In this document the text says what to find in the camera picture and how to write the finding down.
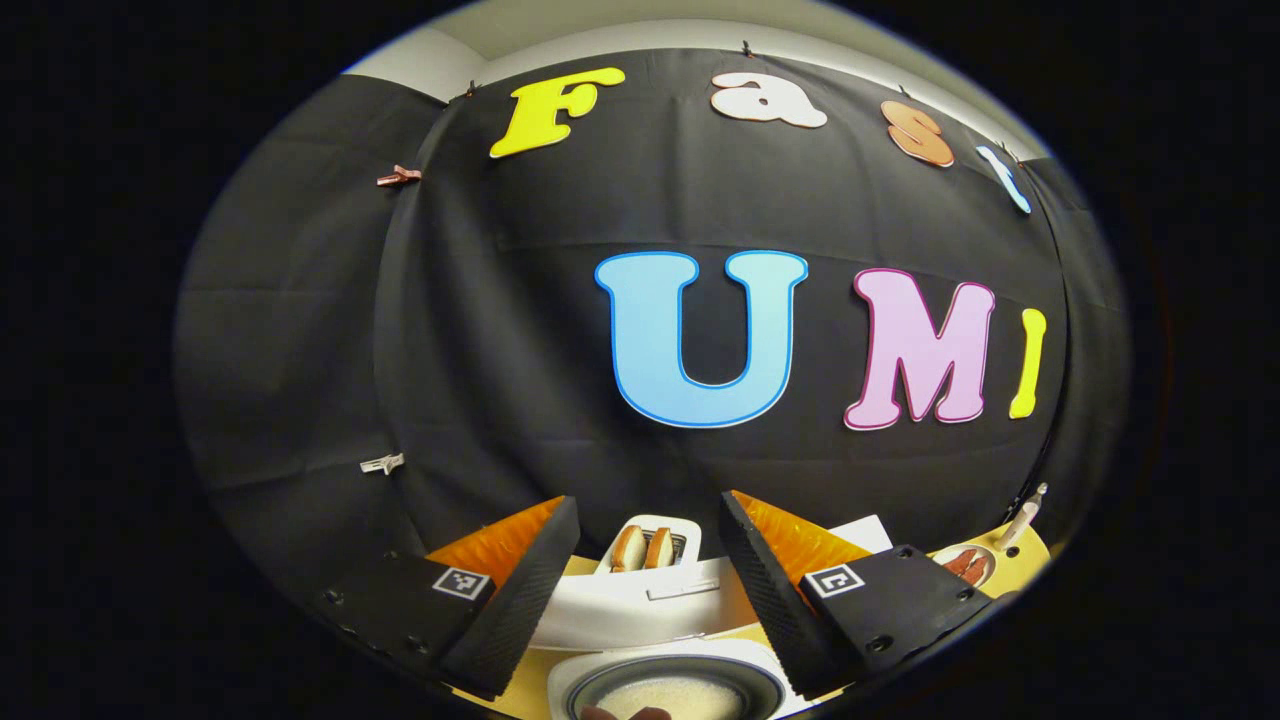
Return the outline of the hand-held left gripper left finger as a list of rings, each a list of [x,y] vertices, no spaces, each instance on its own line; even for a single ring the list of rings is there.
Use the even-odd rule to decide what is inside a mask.
[[[388,551],[320,591],[317,611],[404,675],[494,700],[579,536],[575,498],[552,498],[426,556]]]

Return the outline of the clear bottle with pink label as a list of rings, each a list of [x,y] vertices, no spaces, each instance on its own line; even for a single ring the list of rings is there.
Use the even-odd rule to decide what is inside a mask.
[[[1039,483],[1036,491],[1021,503],[1007,525],[1006,532],[995,543],[997,551],[1006,552],[1016,544],[1039,511],[1048,488],[1048,483]]]

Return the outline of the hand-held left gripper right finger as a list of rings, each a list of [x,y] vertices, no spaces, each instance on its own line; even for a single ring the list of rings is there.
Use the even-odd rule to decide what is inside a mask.
[[[813,700],[887,676],[983,616],[989,596],[909,544],[840,562],[797,562],[751,515],[760,502],[721,496],[719,537],[792,689]]]

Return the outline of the white toaster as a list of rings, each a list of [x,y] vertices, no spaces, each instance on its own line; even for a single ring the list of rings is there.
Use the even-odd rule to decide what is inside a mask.
[[[682,518],[669,518],[654,514],[639,514],[631,516],[627,521],[625,521],[622,529],[626,525],[631,524],[640,525],[643,528],[646,543],[649,543],[652,534],[659,527],[668,527],[671,529],[675,541],[675,564],[671,565],[669,568],[680,565],[681,562],[694,562],[698,560],[701,544],[701,528],[695,521]],[[614,541],[611,543],[604,556],[602,557],[600,562],[596,565],[594,571],[596,575],[613,574],[611,573],[611,553],[614,546]],[[652,570],[652,569],[643,568],[636,571],[641,570]]]

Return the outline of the white rice cooker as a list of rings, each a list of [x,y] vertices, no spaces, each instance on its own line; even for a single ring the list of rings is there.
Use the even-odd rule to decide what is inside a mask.
[[[742,584],[727,557],[672,568],[596,575],[564,574],[535,630],[529,660],[538,674],[516,682],[508,694],[529,689],[531,700],[509,715],[521,720],[568,720],[570,673],[553,669],[553,653],[607,659],[662,651],[721,651],[780,675]]]

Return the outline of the white round plate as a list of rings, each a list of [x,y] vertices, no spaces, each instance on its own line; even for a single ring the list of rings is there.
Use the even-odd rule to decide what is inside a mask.
[[[975,548],[977,550],[977,557],[986,556],[989,560],[989,568],[987,569],[986,577],[983,578],[983,580],[984,580],[983,584],[987,583],[992,578],[992,575],[995,574],[997,562],[996,562],[995,552],[992,550],[986,548],[984,546],[980,546],[980,544],[954,544],[954,546],[950,546],[947,548],[943,548],[943,550],[933,553],[932,559],[938,565],[942,565],[945,568],[945,564],[948,560],[951,560],[957,553],[960,553],[960,552],[963,552],[964,550],[968,550],[968,548]]]

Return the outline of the white rice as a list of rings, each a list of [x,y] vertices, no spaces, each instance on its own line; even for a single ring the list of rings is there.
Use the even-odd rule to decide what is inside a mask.
[[[746,700],[735,689],[694,676],[655,676],[607,691],[595,703],[618,720],[645,707],[663,708],[671,720],[740,720]]]

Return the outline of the black backdrop cloth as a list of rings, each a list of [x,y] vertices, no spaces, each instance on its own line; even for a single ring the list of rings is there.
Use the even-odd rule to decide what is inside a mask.
[[[937,550],[1043,482],[1059,543],[1132,345],[1056,161],[841,70],[662,49],[449,102],[329,83],[201,229],[175,382],[212,506],[307,597],[562,495],[585,553],[654,512],[714,557],[728,489]]]

